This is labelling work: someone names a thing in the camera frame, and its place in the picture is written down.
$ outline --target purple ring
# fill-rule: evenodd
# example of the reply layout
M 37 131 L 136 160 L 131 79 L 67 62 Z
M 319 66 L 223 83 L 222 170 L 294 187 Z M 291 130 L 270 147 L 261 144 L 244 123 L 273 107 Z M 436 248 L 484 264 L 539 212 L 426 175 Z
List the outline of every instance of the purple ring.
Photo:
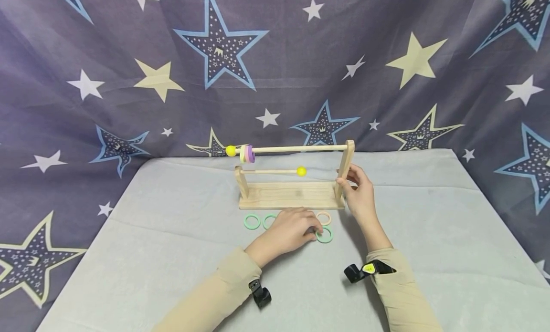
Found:
M 248 160 L 253 163 L 256 160 L 254 157 L 254 152 L 252 151 L 252 145 L 246 145 L 246 152 L 248 154 Z

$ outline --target mint green ring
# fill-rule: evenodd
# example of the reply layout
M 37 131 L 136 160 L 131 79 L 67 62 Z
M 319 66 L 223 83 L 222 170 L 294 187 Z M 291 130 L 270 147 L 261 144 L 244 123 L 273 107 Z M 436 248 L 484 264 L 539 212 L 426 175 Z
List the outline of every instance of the mint green ring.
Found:
M 323 239 L 322 235 L 324 234 L 325 231 L 329 232 L 330 237 Z M 328 244 L 329 242 L 332 241 L 332 238 L 333 238 L 332 230 L 330 229 L 329 226 L 323 226 L 323 234 L 319 234 L 319 232 L 315 232 L 315 236 L 317 237 L 318 242 L 321 242 L 322 244 Z
M 268 229 L 269 227 L 271 227 L 271 225 L 269 225 L 269 227 L 265 226 L 265 220 L 267 220 L 268 218 L 274 218 L 276 219 L 276 216 L 273 215 L 273 214 L 269 214 L 269 215 L 266 215 L 264 217 L 264 219 L 262 220 L 262 226 L 265 228 L 265 229 Z
M 258 224 L 256 226 L 250 226 L 246 222 L 248 220 L 248 218 L 256 219 L 256 221 L 258 221 Z M 244 217 L 244 227 L 248 228 L 249 230 L 254 230 L 254 229 L 260 227 L 260 225 L 261 225 L 260 218 L 256 214 L 248 214 L 247 216 Z

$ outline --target yellow ball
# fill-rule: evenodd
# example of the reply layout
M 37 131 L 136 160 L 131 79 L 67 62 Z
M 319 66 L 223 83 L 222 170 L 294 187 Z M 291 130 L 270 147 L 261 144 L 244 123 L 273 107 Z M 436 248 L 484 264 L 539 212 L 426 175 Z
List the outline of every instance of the yellow ball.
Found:
M 303 177 L 306 176 L 307 170 L 305 167 L 300 166 L 298 169 L 296 169 L 296 173 L 298 174 L 298 176 Z
M 233 145 L 229 145 L 228 147 L 225 148 L 225 154 L 228 155 L 229 157 L 234 157 L 237 152 L 235 151 L 237 148 Z

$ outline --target purple star backdrop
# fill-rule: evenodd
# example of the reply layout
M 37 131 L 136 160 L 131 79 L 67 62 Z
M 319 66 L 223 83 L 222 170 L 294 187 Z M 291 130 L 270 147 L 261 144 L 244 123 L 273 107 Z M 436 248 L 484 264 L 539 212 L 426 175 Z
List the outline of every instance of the purple star backdrop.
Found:
M 0 0 L 0 331 L 37 328 L 144 162 L 225 145 L 451 148 L 550 272 L 549 6 Z

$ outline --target beige long-sleeve shirt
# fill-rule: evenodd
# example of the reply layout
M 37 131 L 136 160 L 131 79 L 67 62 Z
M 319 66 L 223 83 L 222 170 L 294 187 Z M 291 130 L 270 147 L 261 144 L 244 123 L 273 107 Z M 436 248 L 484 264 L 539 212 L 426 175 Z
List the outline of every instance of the beige long-sleeve shirt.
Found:
M 369 253 L 397 272 L 371 276 L 386 308 L 391 332 L 442 332 L 434 311 L 414 281 L 413 271 L 397 249 Z M 248 284 L 262 271 L 243 251 L 235 249 L 217 271 L 180 301 L 153 332 L 212 332 L 250 296 Z

